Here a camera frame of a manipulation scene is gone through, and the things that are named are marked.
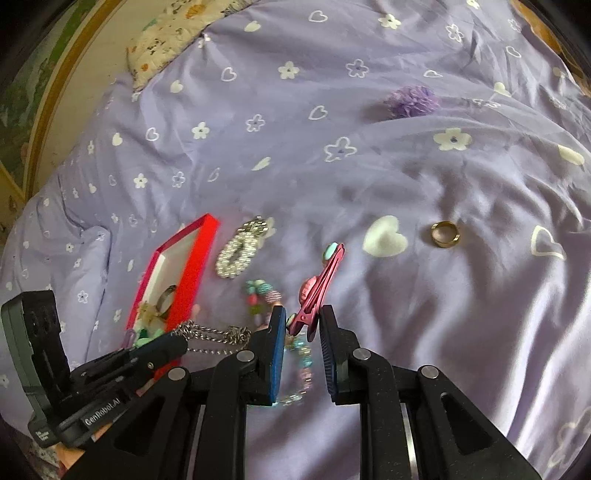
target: floral pillowcase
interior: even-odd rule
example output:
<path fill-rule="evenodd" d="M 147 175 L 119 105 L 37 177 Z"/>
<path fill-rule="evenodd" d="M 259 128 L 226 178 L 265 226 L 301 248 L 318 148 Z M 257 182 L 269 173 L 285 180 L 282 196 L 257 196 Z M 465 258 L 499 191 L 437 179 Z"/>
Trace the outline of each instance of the floral pillowcase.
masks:
<path fill-rule="evenodd" d="M 134 89 L 173 61 L 210 23 L 239 12 L 255 0 L 176 0 L 154 18 L 131 46 L 127 47 Z"/>

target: gold ring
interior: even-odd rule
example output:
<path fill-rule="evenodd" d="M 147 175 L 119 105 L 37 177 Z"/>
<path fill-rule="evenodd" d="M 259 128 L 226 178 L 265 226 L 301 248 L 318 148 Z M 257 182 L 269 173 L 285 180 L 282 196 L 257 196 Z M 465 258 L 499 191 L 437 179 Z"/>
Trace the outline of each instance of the gold ring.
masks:
<path fill-rule="evenodd" d="M 435 238 L 435 231 L 438 228 L 442 228 L 442 227 L 451 228 L 453 230 L 453 232 L 455 233 L 454 238 L 452 240 L 450 240 L 449 242 L 442 242 L 441 240 L 437 240 L 437 238 Z M 457 229 L 457 226 L 454 223 L 451 223 L 448 221 L 437 222 L 437 223 L 434 223 L 433 226 L 431 227 L 431 238 L 433 239 L 433 242 L 435 243 L 435 245 L 437 245 L 438 247 L 450 248 L 450 247 L 453 247 L 456 243 L 458 243 L 460 241 L 460 231 Z"/>

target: silver chain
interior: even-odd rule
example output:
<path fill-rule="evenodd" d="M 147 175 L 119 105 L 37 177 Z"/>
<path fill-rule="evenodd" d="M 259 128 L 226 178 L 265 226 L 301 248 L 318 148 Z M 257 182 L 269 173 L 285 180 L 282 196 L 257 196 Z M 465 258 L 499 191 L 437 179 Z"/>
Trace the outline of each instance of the silver chain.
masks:
<path fill-rule="evenodd" d="M 246 344 L 251 338 L 252 332 L 246 327 L 236 327 L 230 325 L 227 330 L 217 330 L 215 328 L 198 325 L 192 320 L 181 323 L 173 333 L 189 340 L 204 340 L 206 342 L 223 343 L 224 345 L 240 345 L 239 348 L 228 349 L 209 349 L 209 348 L 192 348 L 189 347 L 187 351 L 194 353 L 209 353 L 211 355 L 231 355 L 239 352 L 246 347 Z"/>

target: purple pom-pom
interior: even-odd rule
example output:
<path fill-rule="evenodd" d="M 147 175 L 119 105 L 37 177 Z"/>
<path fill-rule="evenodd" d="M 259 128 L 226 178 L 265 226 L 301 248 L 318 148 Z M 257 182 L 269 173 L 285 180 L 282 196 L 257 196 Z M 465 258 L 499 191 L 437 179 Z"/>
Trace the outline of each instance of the purple pom-pom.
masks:
<path fill-rule="evenodd" d="M 428 87 L 406 86 L 392 92 L 384 102 L 394 118 L 429 115 L 439 108 L 439 98 Z"/>

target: pink bead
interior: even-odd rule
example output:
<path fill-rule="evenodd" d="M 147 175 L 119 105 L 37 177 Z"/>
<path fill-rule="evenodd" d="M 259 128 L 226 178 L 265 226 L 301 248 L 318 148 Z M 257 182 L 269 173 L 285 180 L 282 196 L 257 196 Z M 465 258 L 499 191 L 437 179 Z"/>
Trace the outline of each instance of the pink bead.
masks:
<path fill-rule="evenodd" d="M 308 280 L 306 280 L 300 287 L 300 305 L 303 305 L 304 302 L 306 301 L 306 298 L 308 298 L 308 294 L 310 293 L 310 290 L 312 290 L 312 288 L 314 288 L 314 285 L 316 285 L 316 282 L 318 281 L 318 277 L 314 276 L 312 278 L 308 278 Z"/>
<path fill-rule="evenodd" d="M 281 300 L 281 293 L 277 290 L 271 290 L 265 295 L 265 302 L 267 303 L 275 303 L 276 301 Z"/>

